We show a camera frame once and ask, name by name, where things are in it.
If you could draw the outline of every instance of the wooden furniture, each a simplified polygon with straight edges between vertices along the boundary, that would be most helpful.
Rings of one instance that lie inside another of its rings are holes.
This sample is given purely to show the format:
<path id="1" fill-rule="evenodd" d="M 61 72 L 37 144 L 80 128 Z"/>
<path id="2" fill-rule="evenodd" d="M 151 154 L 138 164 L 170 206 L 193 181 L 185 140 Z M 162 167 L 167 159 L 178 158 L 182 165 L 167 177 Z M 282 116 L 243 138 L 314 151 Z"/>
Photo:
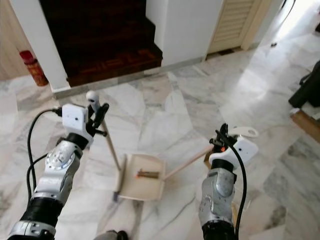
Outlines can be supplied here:
<path id="1" fill-rule="evenodd" d="M 32 52 L 10 1 L 0 0 L 0 80 L 29 74 L 19 55 L 23 50 Z"/>
<path id="2" fill-rule="evenodd" d="M 310 135 L 314 140 L 320 144 L 320 123 L 314 118 L 307 115 L 301 109 L 296 108 L 291 112 L 291 119 L 297 124 L 302 130 Z"/>
<path id="3" fill-rule="evenodd" d="M 159 67 L 146 0 L 40 0 L 71 86 Z"/>

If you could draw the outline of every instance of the black joint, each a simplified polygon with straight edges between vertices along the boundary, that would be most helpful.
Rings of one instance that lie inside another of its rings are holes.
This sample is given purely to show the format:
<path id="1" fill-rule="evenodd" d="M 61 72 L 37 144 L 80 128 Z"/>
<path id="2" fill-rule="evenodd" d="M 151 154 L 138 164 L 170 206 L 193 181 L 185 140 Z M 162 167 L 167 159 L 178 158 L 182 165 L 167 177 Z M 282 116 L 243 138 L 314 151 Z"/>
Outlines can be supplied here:
<path id="1" fill-rule="evenodd" d="M 234 226 L 226 221 L 208 221 L 202 226 L 203 239 L 236 240 Z"/>
<path id="2" fill-rule="evenodd" d="M 233 174 L 233 184 L 235 184 L 236 183 L 236 181 L 237 181 L 237 174 Z"/>
<path id="3" fill-rule="evenodd" d="M 99 110 L 97 111 L 97 113 L 95 114 L 95 118 L 93 121 L 93 128 L 97 129 L 100 124 L 102 123 L 102 121 L 105 119 L 106 113 L 109 109 L 109 104 L 105 103 L 103 104 Z"/>
<path id="4" fill-rule="evenodd" d="M 65 140 L 78 145 L 81 150 L 84 150 L 89 142 L 86 138 L 76 133 L 69 133 Z"/>
<path id="5" fill-rule="evenodd" d="M 52 110 L 55 114 L 57 114 L 59 117 L 62 117 L 62 107 L 54 108 Z"/>
<path id="6" fill-rule="evenodd" d="M 31 201 L 20 220 L 35 221 L 55 227 L 62 208 L 63 204 L 55 199 L 37 197 Z"/>
<path id="7" fill-rule="evenodd" d="M 104 137 L 106 137 L 108 134 L 107 134 L 107 132 L 105 132 L 105 131 L 100 131 L 100 130 L 98 130 L 98 129 L 95 129 L 95 133 L 96 134 L 99 134 L 99 135 L 102 135 L 102 136 L 104 136 Z"/>
<path id="8" fill-rule="evenodd" d="M 218 169 L 218 168 L 228 170 L 229 172 L 232 173 L 234 170 L 234 165 L 223 159 L 214 159 L 212 161 L 211 169 Z"/>
<path id="9" fill-rule="evenodd" d="M 88 117 L 91 118 L 92 115 L 95 113 L 95 111 L 93 110 L 91 104 L 87 108 L 88 108 Z"/>
<path id="10" fill-rule="evenodd" d="M 55 236 L 46 230 L 42 230 L 39 236 L 13 235 L 8 240 L 55 240 Z"/>

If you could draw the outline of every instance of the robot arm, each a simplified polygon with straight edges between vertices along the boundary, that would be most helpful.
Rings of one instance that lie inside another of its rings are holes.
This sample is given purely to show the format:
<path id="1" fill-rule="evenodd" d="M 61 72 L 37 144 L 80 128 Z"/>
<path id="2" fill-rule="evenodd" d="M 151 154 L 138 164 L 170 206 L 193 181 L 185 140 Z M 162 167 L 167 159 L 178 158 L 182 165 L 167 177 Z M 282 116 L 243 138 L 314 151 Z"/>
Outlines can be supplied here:
<path id="1" fill-rule="evenodd" d="M 258 152 L 258 147 L 241 135 L 228 136 L 228 125 L 222 125 L 220 132 L 237 150 L 243 162 L 247 162 Z M 233 150 L 219 135 L 215 140 L 211 139 L 210 143 L 214 145 L 213 153 L 209 157 L 211 170 L 202 182 L 202 198 L 199 206 L 203 238 L 237 240 L 238 232 L 234 230 L 232 223 L 232 200 L 237 180 L 233 170 L 240 164 Z"/>
<path id="2" fill-rule="evenodd" d="M 47 154 L 44 173 L 26 211 L 13 226 L 9 240 L 54 239 L 58 216 L 69 197 L 83 150 L 92 144 L 95 134 L 106 135 L 97 128 L 109 105 L 100 106 L 97 99 L 90 103 L 88 108 L 73 104 L 62 107 L 62 124 L 67 137 Z"/>

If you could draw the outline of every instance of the white wall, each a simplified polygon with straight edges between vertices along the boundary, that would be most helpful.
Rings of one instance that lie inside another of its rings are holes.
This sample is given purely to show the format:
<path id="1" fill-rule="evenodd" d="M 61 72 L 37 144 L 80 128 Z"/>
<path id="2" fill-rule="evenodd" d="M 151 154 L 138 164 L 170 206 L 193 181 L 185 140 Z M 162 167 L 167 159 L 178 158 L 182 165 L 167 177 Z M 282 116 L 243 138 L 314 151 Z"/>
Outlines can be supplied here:
<path id="1" fill-rule="evenodd" d="M 271 26 L 272 22 L 275 19 L 275 16 L 277 15 L 279 8 L 284 0 L 273 0 L 268 12 L 265 15 L 264 20 L 261 23 L 261 26 L 256 33 L 253 43 L 252 44 L 258 44 L 261 42 L 261 40 L 264 38 L 265 34 L 267 33 L 269 27 Z"/>
<path id="2" fill-rule="evenodd" d="M 10 2 L 52 91 L 69 89 L 67 74 L 39 0 L 10 0 Z"/>
<path id="3" fill-rule="evenodd" d="M 146 17 L 155 24 L 154 43 L 163 51 L 169 0 L 146 0 Z"/>
<path id="4" fill-rule="evenodd" d="M 147 17 L 156 25 L 154 41 L 163 53 L 162 66 L 206 54 L 222 3 L 223 0 L 147 0 Z"/>

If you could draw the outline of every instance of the staircase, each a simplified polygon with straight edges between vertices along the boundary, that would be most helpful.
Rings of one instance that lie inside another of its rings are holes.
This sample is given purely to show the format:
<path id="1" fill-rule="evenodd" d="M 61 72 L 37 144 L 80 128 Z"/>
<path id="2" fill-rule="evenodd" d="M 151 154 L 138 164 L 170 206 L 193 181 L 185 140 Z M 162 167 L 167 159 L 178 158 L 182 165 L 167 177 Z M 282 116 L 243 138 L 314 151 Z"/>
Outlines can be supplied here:
<path id="1" fill-rule="evenodd" d="M 146 0 L 40 0 L 70 86 L 161 65 Z"/>

